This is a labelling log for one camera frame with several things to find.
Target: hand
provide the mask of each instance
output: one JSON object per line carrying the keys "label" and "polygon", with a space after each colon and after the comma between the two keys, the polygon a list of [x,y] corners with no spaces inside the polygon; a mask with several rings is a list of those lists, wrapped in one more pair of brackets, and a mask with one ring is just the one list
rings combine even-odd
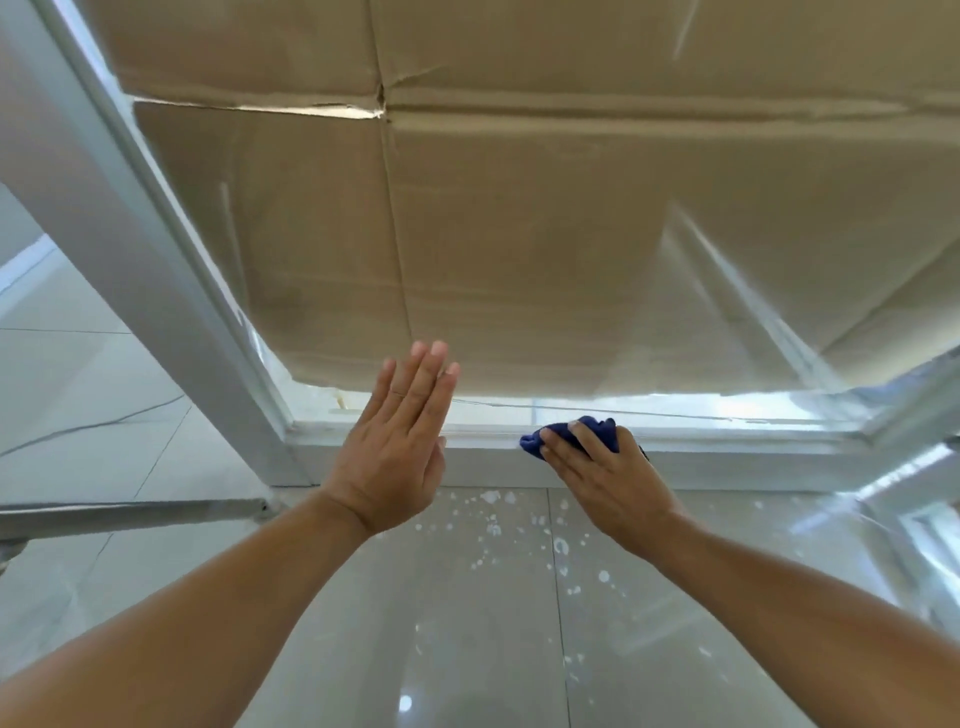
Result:
{"label": "hand", "polygon": [[652,560],[669,527],[688,521],[680,501],[626,427],[616,429],[619,453],[610,452],[583,423],[572,422],[569,428],[589,457],[548,428],[540,431],[540,454],[597,528],[633,554]]}
{"label": "hand", "polygon": [[426,508],[444,475],[445,439],[440,437],[460,365],[442,373],[447,346],[430,351],[418,341],[395,377],[387,359],[373,394],[320,488],[349,509],[367,535],[385,531]]}

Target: forearm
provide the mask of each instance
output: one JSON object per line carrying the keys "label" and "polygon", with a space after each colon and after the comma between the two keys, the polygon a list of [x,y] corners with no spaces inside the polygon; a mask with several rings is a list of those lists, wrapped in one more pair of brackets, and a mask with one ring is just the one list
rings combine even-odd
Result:
{"label": "forearm", "polygon": [[0,726],[230,726],[303,610],[366,539],[311,497],[0,686]]}
{"label": "forearm", "polygon": [[677,520],[651,559],[821,728],[955,725],[960,648],[837,579]]}

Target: microfiber cloth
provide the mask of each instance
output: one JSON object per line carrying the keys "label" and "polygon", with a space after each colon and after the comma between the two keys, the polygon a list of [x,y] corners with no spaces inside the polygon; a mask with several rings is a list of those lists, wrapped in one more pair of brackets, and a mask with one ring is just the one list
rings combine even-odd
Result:
{"label": "microfiber cloth", "polygon": [[[620,445],[616,442],[616,422],[613,421],[613,418],[604,420],[603,422],[597,422],[590,415],[584,415],[580,418],[580,422],[593,430],[593,434],[600,438],[600,442],[606,445],[608,450],[611,452],[620,452]],[[547,427],[564,438],[580,452],[587,452],[584,450],[584,446],[580,444],[580,441],[570,432],[570,428],[566,426],[566,423],[554,423],[547,425]],[[523,435],[520,438],[520,446],[534,457],[538,457],[540,460],[543,459],[543,456],[540,454],[540,448],[543,447],[543,438],[540,437],[539,429],[532,435]]]}

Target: cardboard box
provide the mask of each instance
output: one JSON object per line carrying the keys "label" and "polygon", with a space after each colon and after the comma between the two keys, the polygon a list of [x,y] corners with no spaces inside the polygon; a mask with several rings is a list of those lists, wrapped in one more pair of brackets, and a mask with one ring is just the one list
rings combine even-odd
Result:
{"label": "cardboard box", "polygon": [[[444,338],[465,394],[835,390],[960,341],[960,122],[938,111],[960,10],[342,3],[202,3],[177,37],[165,7],[86,0],[128,89],[208,107],[136,115],[297,379],[365,388]],[[213,5],[243,33],[194,17]],[[306,20],[334,12],[343,47],[318,50]],[[123,50],[138,34],[188,52]],[[211,37],[244,52],[194,54]]]}

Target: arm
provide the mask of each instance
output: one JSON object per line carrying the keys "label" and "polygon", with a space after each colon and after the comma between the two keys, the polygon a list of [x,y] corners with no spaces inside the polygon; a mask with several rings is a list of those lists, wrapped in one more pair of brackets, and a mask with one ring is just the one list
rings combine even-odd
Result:
{"label": "arm", "polygon": [[960,719],[960,647],[886,602],[694,522],[618,427],[589,457],[550,430],[543,455],[593,522],[706,607],[821,728],[940,728]]}
{"label": "arm", "polygon": [[250,538],[0,686],[7,726],[231,726],[327,579],[422,511],[459,373],[443,343],[388,360],[324,486]]}

